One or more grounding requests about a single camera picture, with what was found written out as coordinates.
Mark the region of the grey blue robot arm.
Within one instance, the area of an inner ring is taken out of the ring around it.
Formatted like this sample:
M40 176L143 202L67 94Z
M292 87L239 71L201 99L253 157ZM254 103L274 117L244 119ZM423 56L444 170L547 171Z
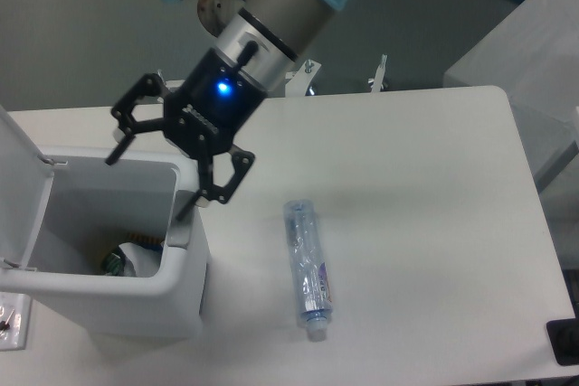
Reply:
M114 165L137 135L159 131L195 161L198 187L180 211L227 203L254 155L234 144L242 128L348 0L240 0L241 8L177 89L143 75L112 107L120 140Z

